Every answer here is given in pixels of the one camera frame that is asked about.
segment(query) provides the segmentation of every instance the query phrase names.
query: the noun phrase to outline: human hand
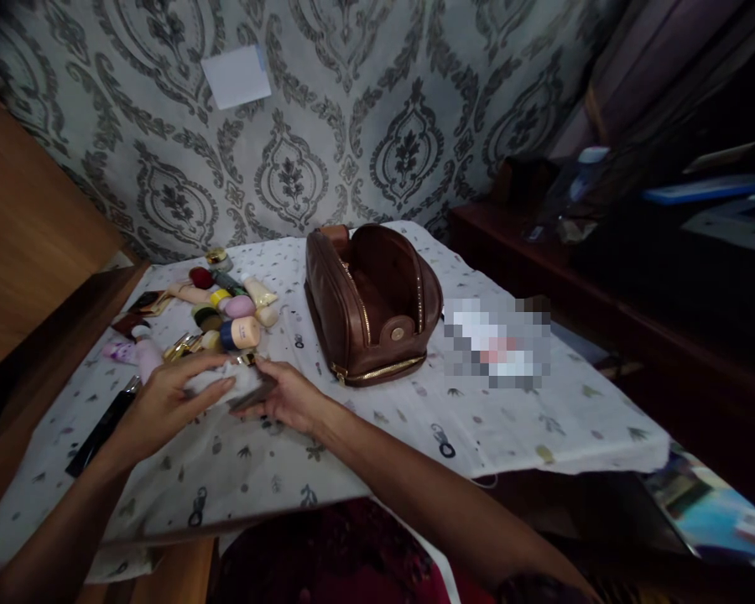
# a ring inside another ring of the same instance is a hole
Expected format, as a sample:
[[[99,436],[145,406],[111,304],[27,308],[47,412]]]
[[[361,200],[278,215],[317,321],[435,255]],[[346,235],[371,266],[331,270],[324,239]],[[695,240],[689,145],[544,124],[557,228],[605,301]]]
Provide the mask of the human hand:
[[[114,465],[134,466],[156,453],[235,384],[235,378],[228,377],[193,398],[185,395],[190,378],[227,361],[226,355],[201,353],[154,369],[98,455],[103,453]]]
[[[321,415],[333,401],[287,362],[266,361],[255,357],[258,369],[271,376],[277,386],[264,403],[233,412],[237,417],[269,415],[307,435],[313,435]]]

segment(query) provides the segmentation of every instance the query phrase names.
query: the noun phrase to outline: wooden shelf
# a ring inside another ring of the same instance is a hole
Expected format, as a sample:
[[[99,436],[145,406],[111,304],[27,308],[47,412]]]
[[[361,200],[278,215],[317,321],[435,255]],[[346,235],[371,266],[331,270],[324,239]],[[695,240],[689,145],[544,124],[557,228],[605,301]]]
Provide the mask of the wooden shelf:
[[[148,266],[93,275],[0,363],[0,499],[36,425]]]

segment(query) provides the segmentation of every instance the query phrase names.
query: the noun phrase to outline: white tablecloth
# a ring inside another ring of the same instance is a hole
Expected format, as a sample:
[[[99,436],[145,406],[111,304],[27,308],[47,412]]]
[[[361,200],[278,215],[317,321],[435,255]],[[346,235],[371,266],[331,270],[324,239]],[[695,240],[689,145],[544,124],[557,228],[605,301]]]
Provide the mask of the white tablecloth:
[[[446,298],[509,296],[422,227],[406,221],[388,226],[404,233],[430,263]],[[571,474],[651,471],[666,461],[666,432],[556,338],[550,376],[533,391],[449,386],[441,322],[428,360],[416,373],[380,386],[344,388],[325,367],[305,301],[305,240],[286,237],[228,252],[233,275],[254,273],[279,295],[280,319],[263,335],[262,354],[293,363],[335,400],[463,476],[527,468]],[[201,265],[203,259],[151,267],[129,303]],[[190,305],[180,300],[150,322],[163,348],[187,331],[199,332]],[[65,474],[70,456],[135,373],[135,367],[101,356],[111,338],[117,335],[107,330],[55,400],[0,502],[0,567],[64,495],[73,482]],[[440,453],[440,431],[455,456]],[[214,409],[135,468],[104,538],[126,546],[99,555],[91,578],[127,579],[148,571],[139,546],[189,539],[199,530],[188,525],[197,510],[201,529],[217,527],[220,533],[263,515],[367,494],[366,486],[311,438],[272,419],[242,422]]]

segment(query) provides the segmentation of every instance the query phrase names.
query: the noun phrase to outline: wooden cabinet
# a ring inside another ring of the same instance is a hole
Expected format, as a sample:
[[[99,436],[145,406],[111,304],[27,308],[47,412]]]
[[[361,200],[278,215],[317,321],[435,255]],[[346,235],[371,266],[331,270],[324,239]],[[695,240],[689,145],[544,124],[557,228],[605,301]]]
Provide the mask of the wooden cabinet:
[[[0,103],[0,361],[122,245]]]

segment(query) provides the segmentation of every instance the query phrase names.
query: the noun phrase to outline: white sticky note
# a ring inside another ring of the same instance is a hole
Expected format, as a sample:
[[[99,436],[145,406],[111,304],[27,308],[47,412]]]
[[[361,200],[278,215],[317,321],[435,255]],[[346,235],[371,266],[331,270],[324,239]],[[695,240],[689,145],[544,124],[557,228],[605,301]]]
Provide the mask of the white sticky note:
[[[271,96],[266,64],[256,44],[202,59],[201,68],[219,109]]]

